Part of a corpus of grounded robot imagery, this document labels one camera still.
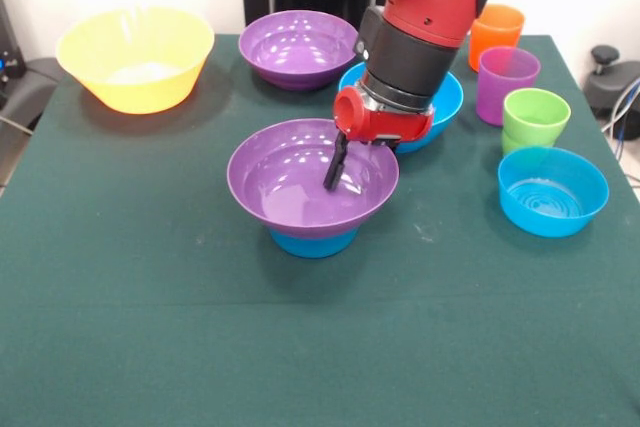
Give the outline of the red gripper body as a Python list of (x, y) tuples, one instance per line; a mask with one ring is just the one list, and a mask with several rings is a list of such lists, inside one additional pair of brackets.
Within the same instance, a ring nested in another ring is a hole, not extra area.
[(348, 141), (393, 140), (413, 142), (432, 127), (434, 109), (410, 113), (371, 97), (363, 88), (348, 86), (338, 92), (333, 104), (336, 127)]

